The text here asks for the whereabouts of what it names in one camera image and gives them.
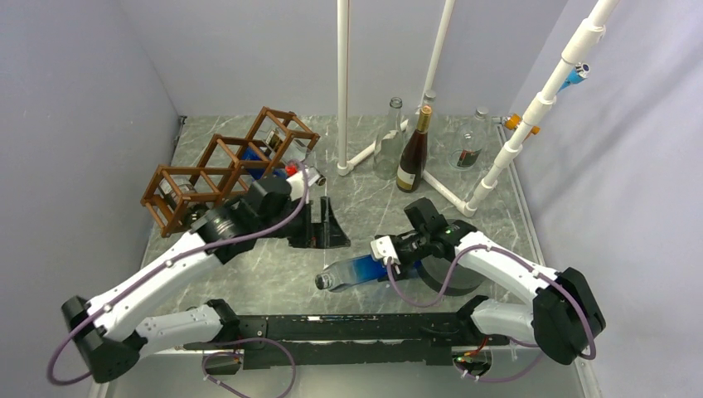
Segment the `dark wine bottle gold cap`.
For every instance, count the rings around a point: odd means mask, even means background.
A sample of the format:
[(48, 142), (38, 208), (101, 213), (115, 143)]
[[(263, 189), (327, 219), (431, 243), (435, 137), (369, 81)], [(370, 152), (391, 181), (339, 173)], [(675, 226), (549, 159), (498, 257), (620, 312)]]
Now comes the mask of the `dark wine bottle gold cap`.
[(400, 157), (396, 186), (402, 192), (414, 192), (421, 182), (427, 158), (427, 138), (433, 110), (429, 105), (420, 108), (418, 121), (409, 142)]

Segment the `tall clear bottle black label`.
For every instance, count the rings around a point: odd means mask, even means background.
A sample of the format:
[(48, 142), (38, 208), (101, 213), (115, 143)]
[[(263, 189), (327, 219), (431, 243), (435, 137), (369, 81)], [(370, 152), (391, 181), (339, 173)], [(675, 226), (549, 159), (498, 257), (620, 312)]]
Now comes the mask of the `tall clear bottle black label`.
[(403, 100), (392, 97), (385, 122), (378, 129), (373, 153), (373, 172), (381, 180), (391, 180), (395, 177), (400, 153), (402, 151), (403, 137), (400, 128), (402, 120)]

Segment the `clear bottle red black label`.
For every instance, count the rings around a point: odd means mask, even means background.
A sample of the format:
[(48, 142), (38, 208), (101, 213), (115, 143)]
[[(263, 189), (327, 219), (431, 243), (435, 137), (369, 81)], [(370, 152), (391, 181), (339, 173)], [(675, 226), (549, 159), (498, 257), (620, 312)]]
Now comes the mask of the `clear bottle red black label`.
[(439, 134), (444, 126), (443, 115), (436, 108), (436, 93), (433, 90), (426, 90), (423, 94), (421, 104), (413, 109), (408, 117), (406, 132), (412, 133), (416, 129), (419, 120), (420, 111), (424, 106), (429, 106), (432, 110), (432, 116), (429, 123), (428, 132)]

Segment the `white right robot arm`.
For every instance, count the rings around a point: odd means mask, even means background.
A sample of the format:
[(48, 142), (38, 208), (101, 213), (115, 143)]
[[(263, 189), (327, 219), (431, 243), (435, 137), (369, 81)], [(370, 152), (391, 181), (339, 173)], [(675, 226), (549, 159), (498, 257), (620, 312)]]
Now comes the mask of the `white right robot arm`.
[(519, 303), (477, 296), (459, 311), (457, 333), (467, 344), (489, 335), (509, 337), (538, 347), (562, 365), (576, 358), (592, 360), (594, 339), (606, 322), (587, 279), (574, 268), (556, 270), (526, 260), (462, 220), (448, 220), (422, 197), (404, 209), (412, 226), (399, 235), (378, 235), (371, 254), (386, 268), (390, 284), (405, 268), (427, 258), (449, 263), (442, 279), (431, 283), (434, 306), (447, 293), (453, 274), (465, 269), (502, 286)]

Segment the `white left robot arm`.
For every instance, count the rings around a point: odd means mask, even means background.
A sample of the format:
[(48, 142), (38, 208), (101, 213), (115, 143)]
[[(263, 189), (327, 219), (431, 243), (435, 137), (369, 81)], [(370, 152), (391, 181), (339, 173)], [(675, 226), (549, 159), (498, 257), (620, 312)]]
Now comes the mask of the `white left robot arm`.
[(87, 375), (113, 381), (146, 356), (196, 342), (218, 348), (241, 336), (240, 320), (223, 299), (180, 313), (153, 311), (197, 277), (254, 249), (259, 238), (298, 240), (313, 232), (305, 210), (309, 189), (322, 185), (315, 168), (293, 176), (262, 177), (247, 193), (207, 211), (179, 240), (136, 274), (103, 294), (74, 296), (61, 306), (67, 340), (73, 342)]

